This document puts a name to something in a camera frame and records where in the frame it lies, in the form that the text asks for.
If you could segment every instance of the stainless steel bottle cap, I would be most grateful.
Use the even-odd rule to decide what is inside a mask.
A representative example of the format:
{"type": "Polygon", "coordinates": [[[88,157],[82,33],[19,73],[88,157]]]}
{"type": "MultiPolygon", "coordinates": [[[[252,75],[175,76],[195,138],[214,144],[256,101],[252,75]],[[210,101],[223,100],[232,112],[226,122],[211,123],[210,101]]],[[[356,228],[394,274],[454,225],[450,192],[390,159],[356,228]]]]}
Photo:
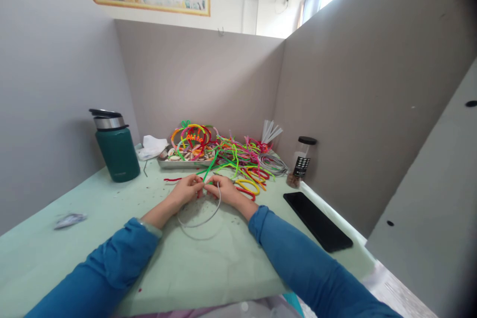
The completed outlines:
{"type": "Polygon", "coordinates": [[[94,123],[96,128],[100,130],[116,129],[127,127],[124,124],[124,118],[119,112],[107,111],[104,109],[90,109],[94,116],[94,123]]]}
{"type": "Polygon", "coordinates": [[[94,117],[94,123],[96,124],[97,129],[115,129],[124,127],[123,117],[117,118],[103,118],[103,117],[94,117]]]}

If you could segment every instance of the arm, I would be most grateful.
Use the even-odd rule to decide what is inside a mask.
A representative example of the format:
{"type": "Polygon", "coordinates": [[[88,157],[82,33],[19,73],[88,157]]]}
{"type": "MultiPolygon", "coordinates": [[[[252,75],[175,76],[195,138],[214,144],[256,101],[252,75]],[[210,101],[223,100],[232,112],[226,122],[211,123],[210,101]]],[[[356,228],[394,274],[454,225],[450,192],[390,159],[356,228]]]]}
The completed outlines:
{"type": "Polygon", "coordinates": [[[196,197],[204,184],[191,175],[143,216],[131,219],[94,250],[26,317],[109,317],[156,250],[168,219],[196,197]]]}
{"type": "MultiPolygon", "coordinates": [[[[305,234],[235,190],[228,178],[212,181],[220,183],[222,200],[249,221],[278,275],[318,317],[400,317],[305,234]]],[[[205,188],[218,195],[216,187],[205,188]]]]}

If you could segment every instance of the glass jar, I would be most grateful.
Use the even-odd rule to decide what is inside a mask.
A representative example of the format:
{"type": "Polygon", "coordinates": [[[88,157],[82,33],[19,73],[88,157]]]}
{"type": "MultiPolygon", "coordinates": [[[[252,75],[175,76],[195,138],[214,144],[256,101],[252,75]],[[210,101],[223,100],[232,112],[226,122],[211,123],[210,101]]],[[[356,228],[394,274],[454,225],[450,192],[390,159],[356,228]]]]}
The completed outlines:
{"type": "Polygon", "coordinates": [[[305,177],[308,164],[311,160],[310,148],[316,145],[318,141],[315,138],[310,137],[298,137],[297,147],[293,154],[292,163],[295,164],[293,171],[287,176],[287,184],[292,188],[298,189],[302,178],[305,177]]]}

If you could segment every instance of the green water bottle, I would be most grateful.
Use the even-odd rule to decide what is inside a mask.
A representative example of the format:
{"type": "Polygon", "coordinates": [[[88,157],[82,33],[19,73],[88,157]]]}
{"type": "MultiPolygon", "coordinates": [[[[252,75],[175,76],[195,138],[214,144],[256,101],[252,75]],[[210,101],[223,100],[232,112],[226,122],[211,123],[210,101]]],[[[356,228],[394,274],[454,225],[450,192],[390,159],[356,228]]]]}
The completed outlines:
{"type": "Polygon", "coordinates": [[[111,179],[125,182],[139,175],[138,159],[134,150],[131,132],[124,124],[121,113],[104,109],[90,109],[98,131],[96,139],[108,167],[111,179]]]}

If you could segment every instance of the blue shirt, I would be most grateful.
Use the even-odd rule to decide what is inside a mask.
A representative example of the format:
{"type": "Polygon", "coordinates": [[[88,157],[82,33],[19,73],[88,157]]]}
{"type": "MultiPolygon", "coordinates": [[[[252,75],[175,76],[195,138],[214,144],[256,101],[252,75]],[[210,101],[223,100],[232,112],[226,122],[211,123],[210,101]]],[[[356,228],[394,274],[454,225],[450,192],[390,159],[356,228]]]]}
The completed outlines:
{"type": "MultiPolygon", "coordinates": [[[[260,206],[248,229],[288,286],[327,317],[400,317],[294,226],[260,206]]],[[[109,317],[153,255],[159,237],[131,219],[26,317],[109,317]]]]}

